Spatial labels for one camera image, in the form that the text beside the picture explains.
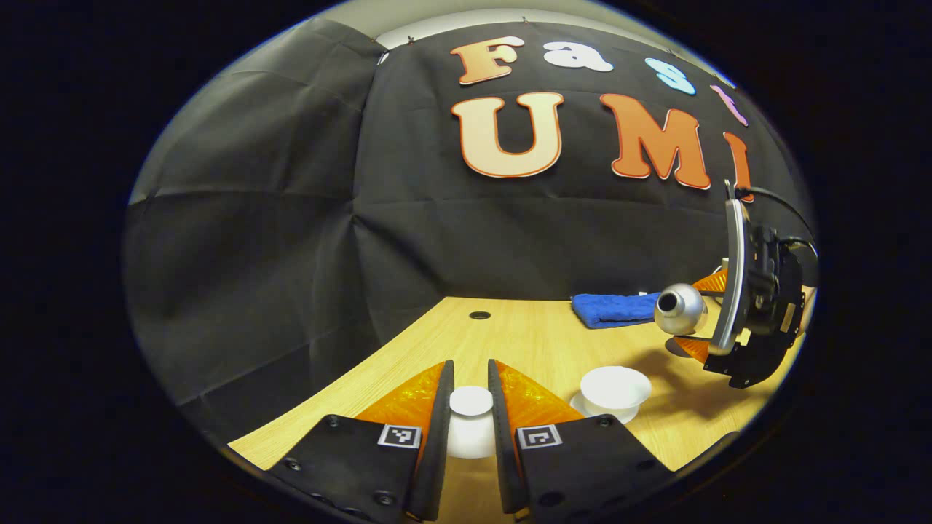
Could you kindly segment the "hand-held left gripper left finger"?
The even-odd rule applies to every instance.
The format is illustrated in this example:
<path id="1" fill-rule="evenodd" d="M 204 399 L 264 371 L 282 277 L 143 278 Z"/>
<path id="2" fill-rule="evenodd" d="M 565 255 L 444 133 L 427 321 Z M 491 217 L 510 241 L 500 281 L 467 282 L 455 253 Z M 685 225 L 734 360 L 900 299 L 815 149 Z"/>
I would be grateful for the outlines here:
<path id="1" fill-rule="evenodd" d="M 346 522 L 437 520 L 454 385 L 455 365 L 446 360 L 356 416 L 327 414 L 267 477 Z"/>

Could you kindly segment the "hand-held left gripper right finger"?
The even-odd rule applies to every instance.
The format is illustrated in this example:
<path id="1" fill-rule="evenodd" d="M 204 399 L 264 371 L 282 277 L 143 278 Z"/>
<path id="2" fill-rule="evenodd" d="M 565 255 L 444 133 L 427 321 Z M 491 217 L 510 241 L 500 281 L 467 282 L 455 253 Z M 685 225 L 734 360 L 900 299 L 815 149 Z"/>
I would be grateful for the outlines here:
<path id="1" fill-rule="evenodd" d="M 584 416 L 491 359 L 500 501 L 532 522 L 606 522 L 662 491 L 674 474 L 613 415 Z"/>

